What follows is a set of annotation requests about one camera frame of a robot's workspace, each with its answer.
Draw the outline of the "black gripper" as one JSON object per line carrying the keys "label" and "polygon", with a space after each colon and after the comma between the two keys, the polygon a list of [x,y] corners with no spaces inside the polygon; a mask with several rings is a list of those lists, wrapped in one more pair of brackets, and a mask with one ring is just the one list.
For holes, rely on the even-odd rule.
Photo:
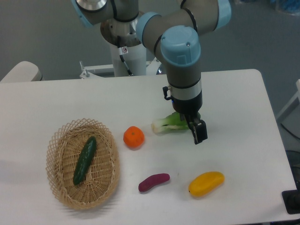
{"label": "black gripper", "polygon": [[203,105],[203,94],[200,93],[195,98],[180,100],[171,98],[173,108],[180,114],[182,120],[186,120],[187,126],[192,132],[194,144],[199,144],[208,138],[207,127],[201,119],[199,110]]}

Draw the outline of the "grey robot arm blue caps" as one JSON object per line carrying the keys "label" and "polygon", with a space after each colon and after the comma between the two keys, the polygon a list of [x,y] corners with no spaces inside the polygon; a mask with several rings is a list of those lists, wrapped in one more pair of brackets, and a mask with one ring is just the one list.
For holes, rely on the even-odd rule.
{"label": "grey robot arm blue caps", "polygon": [[74,0],[72,5],[84,26],[100,25],[116,77],[145,75],[146,51],[164,65],[165,99],[187,123],[195,144],[204,141],[207,128],[198,113],[203,103],[199,37],[229,23],[230,2],[183,0],[166,16],[142,13],[136,0]]}

